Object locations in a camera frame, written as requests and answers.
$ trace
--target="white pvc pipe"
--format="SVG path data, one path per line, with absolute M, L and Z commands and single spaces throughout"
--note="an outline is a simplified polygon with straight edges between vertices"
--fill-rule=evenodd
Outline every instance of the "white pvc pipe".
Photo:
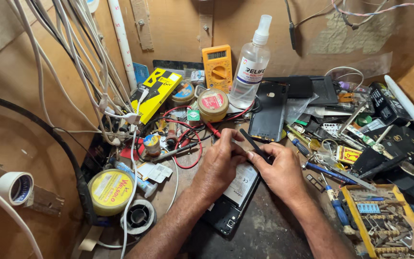
M 108 0 L 109 10 L 115 26 L 116 37 L 118 38 L 119 49 L 121 51 L 122 61 L 126 69 L 127 79 L 129 80 L 130 90 L 137 90 L 137 80 L 133 70 L 132 56 L 130 55 L 129 42 L 127 41 L 126 28 L 122 19 L 121 7 L 118 0 Z

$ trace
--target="solder wire spool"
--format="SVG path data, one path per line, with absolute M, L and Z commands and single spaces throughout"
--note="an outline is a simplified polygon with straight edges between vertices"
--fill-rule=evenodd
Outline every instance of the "solder wire spool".
M 132 177 L 123 170 L 108 169 L 96 174 L 88 184 L 95 213 L 112 216 L 123 211 L 133 184 Z
M 127 217 L 127 233 L 141 236 L 151 226 L 156 224 L 157 216 L 151 202 L 143 199 L 135 200 L 127 211 L 127 215 L 121 215 L 121 227 L 124 229 L 124 217 Z

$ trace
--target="clear plastic bottle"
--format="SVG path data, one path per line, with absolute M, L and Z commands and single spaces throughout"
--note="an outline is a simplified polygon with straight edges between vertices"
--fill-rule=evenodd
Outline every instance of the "clear plastic bottle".
M 230 103 L 240 109 L 249 107 L 257 93 L 271 53 L 266 46 L 272 17 L 262 15 L 253 40 L 242 47 L 230 92 Z

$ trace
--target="white spray nozzle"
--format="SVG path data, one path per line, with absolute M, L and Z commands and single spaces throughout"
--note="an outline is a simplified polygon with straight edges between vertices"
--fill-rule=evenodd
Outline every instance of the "white spray nozzle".
M 261 16 L 258 29 L 255 31 L 255 35 L 253 35 L 253 42 L 260 45 L 265 45 L 268 42 L 271 20 L 271 15 L 264 14 Z

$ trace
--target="yellow multimeter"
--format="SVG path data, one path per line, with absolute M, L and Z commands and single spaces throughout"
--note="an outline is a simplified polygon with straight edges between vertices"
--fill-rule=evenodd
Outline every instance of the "yellow multimeter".
M 231 47 L 221 45 L 202 50 L 207 88 L 216 88 L 229 93 L 229 85 L 233 83 L 231 66 Z

